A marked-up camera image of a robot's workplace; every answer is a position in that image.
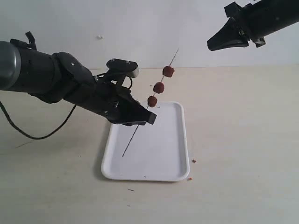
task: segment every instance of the robotic arm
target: robotic arm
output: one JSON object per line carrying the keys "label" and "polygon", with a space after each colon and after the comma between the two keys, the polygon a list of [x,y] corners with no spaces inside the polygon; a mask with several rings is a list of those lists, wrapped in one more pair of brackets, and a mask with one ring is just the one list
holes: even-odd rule
{"label": "robotic arm", "polygon": [[266,44],[264,37],[299,21],[298,0],[261,0],[245,7],[233,2],[225,7],[229,18],[207,45],[211,51]]}
{"label": "robotic arm", "polygon": [[126,77],[137,77],[137,63],[111,59],[109,71],[94,77],[69,53],[39,52],[32,34],[26,36],[29,44],[0,41],[0,90],[26,92],[49,104],[64,99],[114,124],[154,124],[156,115],[133,99],[130,87],[122,86]]}

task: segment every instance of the brown meatball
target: brown meatball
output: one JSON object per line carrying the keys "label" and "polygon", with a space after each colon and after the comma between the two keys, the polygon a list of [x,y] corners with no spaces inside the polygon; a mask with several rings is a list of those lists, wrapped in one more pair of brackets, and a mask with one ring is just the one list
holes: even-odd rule
{"label": "brown meatball", "polygon": [[165,86],[163,83],[156,83],[154,86],[154,92],[160,94],[162,92],[164,92]]}
{"label": "brown meatball", "polygon": [[171,78],[174,73],[174,69],[170,66],[165,66],[162,73],[164,76]]}
{"label": "brown meatball", "polygon": [[154,96],[150,96],[148,98],[148,105],[149,105],[149,107],[155,107],[157,105],[157,102],[158,102],[158,100]]}

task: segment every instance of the white plastic tray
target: white plastic tray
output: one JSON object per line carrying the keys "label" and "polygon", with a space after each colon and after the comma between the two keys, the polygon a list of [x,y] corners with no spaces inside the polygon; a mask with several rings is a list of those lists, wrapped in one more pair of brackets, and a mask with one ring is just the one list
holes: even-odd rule
{"label": "white plastic tray", "polygon": [[175,102],[161,102],[150,110],[157,114],[154,125],[139,126],[124,157],[123,151],[136,126],[111,126],[101,166],[106,178],[174,182],[188,176],[183,107]]}

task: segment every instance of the tray rim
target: tray rim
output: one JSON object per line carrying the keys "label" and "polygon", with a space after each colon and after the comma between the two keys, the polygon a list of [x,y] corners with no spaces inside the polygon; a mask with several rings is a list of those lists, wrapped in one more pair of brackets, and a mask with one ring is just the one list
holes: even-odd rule
{"label": "tray rim", "polygon": [[175,179],[169,179],[169,180],[158,180],[158,179],[128,179],[128,178],[120,178],[120,177],[113,177],[111,175],[109,175],[105,169],[104,169],[104,164],[105,161],[107,160],[107,149],[108,149],[108,145],[112,136],[112,132],[113,130],[117,127],[116,124],[111,124],[110,126],[110,130],[109,130],[109,135],[108,135],[108,139],[106,142],[106,146],[105,146],[105,151],[104,151],[104,155],[103,155],[103,159],[102,159],[102,164],[101,164],[101,172],[103,174],[104,177],[106,177],[107,179],[111,179],[111,180],[127,180],[127,181],[157,181],[157,182],[177,182],[177,181],[181,181],[187,178],[187,176],[190,173],[190,163],[189,163],[189,154],[188,154],[188,145],[187,145],[187,135],[186,135],[186,125],[185,125],[185,113],[184,113],[184,108],[183,106],[176,101],[161,101],[161,104],[176,104],[180,107],[181,113],[182,113],[182,124],[183,124],[183,135],[184,135],[184,145],[185,145],[185,161],[186,161],[186,172],[181,175],[178,178]]}

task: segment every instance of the white table surface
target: white table surface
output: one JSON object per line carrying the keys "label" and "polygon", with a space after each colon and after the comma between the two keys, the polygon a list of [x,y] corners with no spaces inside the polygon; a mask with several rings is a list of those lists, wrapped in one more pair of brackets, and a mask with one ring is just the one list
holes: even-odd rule
{"label": "white table surface", "polygon": [[[109,124],[84,109],[40,141],[21,136],[0,113],[0,223],[297,223],[298,70],[179,69],[165,79],[159,100],[185,109],[189,156],[197,160],[192,181],[105,179],[100,165]],[[143,70],[133,96],[146,100],[160,78],[161,70]],[[72,108],[20,93],[1,91],[0,100],[36,136]]]}

